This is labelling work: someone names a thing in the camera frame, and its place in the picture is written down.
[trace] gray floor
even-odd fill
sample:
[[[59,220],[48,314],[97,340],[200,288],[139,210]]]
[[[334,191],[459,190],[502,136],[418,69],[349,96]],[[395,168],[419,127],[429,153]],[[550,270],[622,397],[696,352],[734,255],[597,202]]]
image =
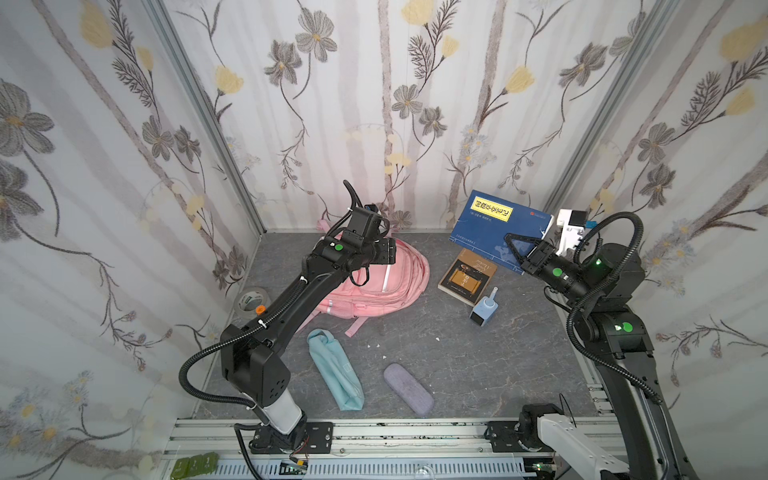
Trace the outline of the gray floor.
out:
[[[316,233],[268,233],[247,279],[272,298],[299,271],[299,258],[312,250]],[[518,416],[525,403],[558,402],[562,392],[576,416],[595,415],[587,386],[542,282],[499,267],[489,286],[498,286],[499,307],[486,326],[471,322],[471,307],[437,289],[461,247],[445,233],[401,233],[429,260],[427,290],[410,307],[370,319],[352,338],[352,320],[321,314],[294,336],[283,354],[292,373],[290,391],[310,418],[408,418],[412,410],[386,385],[390,363],[403,365],[435,397],[437,417]],[[312,359],[306,336],[329,330],[342,344],[365,393],[359,412],[342,412]],[[207,392],[236,394],[217,362]],[[242,406],[203,403],[196,419],[243,418]]]

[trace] roll of tape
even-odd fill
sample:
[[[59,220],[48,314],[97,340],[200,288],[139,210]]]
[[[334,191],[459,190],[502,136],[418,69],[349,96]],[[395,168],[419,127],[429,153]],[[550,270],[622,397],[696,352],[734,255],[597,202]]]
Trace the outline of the roll of tape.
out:
[[[235,313],[243,320],[255,319],[258,315],[256,313],[256,307],[259,305],[268,306],[270,304],[270,296],[267,295],[266,290],[263,288],[248,289],[240,295],[240,298],[235,302]]]

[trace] black bracket plate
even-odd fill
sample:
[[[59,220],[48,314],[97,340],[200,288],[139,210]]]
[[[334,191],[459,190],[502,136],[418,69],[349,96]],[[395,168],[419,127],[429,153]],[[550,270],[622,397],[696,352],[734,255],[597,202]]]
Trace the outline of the black bracket plate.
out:
[[[485,429],[483,436],[491,443],[491,449],[494,453],[519,453],[530,452],[524,449],[518,441],[519,434],[515,431],[517,422],[488,422],[488,428]],[[545,446],[537,452],[553,452],[554,450]]]
[[[253,455],[283,454],[280,447],[273,445],[274,430],[269,426],[254,431],[253,440],[248,442],[248,449]],[[304,453],[331,453],[333,442],[333,422],[307,422],[306,444],[296,451],[296,455]]]

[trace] book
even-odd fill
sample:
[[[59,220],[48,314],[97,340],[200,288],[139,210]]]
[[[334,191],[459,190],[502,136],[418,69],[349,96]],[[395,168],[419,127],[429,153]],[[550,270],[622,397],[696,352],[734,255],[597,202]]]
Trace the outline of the book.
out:
[[[462,302],[474,306],[496,273],[497,266],[477,253],[462,248],[437,287]]]
[[[550,214],[473,190],[450,240],[522,275],[523,270],[504,236],[516,233],[544,238],[553,222]],[[515,240],[515,246],[523,256],[533,250],[533,245],[527,242]]]

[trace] yellow label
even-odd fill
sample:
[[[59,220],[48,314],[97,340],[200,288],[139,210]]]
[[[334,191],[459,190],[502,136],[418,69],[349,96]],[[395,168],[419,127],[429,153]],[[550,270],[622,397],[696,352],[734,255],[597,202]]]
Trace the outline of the yellow label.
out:
[[[475,197],[475,202],[472,204],[472,210],[488,215],[489,217],[498,218],[503,222],[509,220],[509,216],[512,215],[512,207],[497,204],[496,202],[491,202],[490,200],[480,197]]]

